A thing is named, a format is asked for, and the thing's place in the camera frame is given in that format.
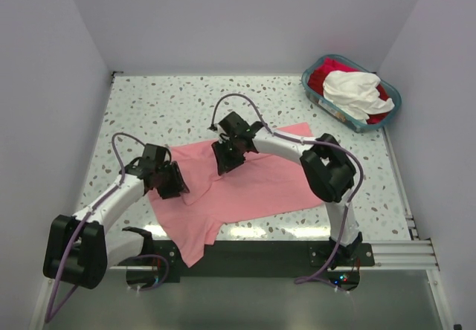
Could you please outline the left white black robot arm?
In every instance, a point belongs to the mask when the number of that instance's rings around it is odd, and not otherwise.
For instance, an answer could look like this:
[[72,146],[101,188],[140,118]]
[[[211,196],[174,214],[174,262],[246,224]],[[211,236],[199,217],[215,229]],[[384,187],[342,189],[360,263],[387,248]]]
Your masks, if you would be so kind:
[[52,221],[44,276],[93,289],[110,267],[126,259],[138,265],[149,263],[155,253],[151,232],[125,227],[125,238],[116,242],[106,235],[125,211],[150,191],[169,199],[189,189],[171,151],[148,143],[140,157],[123,166],[104,194],[75,214],[59,215]]

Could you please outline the pink t shirt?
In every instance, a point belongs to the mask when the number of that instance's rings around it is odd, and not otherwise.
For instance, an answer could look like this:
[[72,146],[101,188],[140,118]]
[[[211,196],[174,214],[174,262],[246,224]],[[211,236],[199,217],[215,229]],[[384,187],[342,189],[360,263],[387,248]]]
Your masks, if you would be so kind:
[[322,201],[310,190],[299,164],[266,154],[248,155],[235,170],[218,175],[211,141],[175,146],[189,192],[162,199],[149,192],[153,212],[176,243],[186,266],[195,265],[224,223],[235,223],[309,209]]

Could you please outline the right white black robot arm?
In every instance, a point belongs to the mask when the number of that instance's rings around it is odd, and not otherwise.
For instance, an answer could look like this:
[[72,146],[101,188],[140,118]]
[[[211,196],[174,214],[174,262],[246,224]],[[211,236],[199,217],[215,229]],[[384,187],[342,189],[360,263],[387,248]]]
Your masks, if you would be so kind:
[[362,234],[352,207],[356,167],[332,135],[307,138],[267,129],[264,122],[249,124],[234,111],[212,123],[209,130],[219,136],[212,143],[219,175],[243,165],[248,153],[269,154],[300,165],[310,190],[326,205],[333,260],[348,265],[358,256]]

